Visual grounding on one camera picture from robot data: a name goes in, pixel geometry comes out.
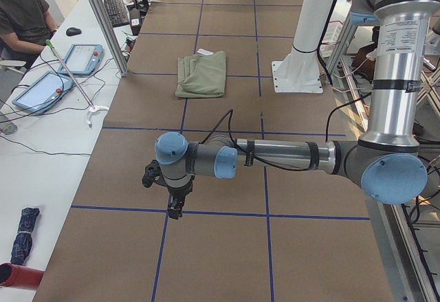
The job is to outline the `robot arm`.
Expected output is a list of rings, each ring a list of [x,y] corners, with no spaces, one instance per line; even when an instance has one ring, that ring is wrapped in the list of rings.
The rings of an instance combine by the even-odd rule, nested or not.
[[[143,64],[146,87],[140,137],[146,159],[163,133],[180,132],[188,141],[232,132],[238,138],[322,142],[325,119],[335,104],[330,86],[316,93],[281,93],[271,76],[273,61],[283,59],[306,0],[153,0],[142,35],[157,48]],[[171,61],[196,48],[226,54],[225,93],[218,98],[179,98],[172,85]],[[234,179],[198,176],[188,196],[189,213],[261,216],[263,198],[271,197],[275,215],[364,217],[358,187],[323,172],[288,171],[284,164],[263,169],[239,165]]]

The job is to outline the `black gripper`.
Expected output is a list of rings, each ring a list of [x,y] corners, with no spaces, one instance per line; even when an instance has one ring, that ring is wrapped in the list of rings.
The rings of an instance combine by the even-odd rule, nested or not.
[[[186,196],[193,191],[193,180],[194,177],[188,174],[177,179],[166,177],[162,173],[159,162],[153,160],[145,167],[142,184],[145,188],[150,188],[153,184],[166,187],[171,196],[167,207],[168,217],[178,220],[182,217]]]

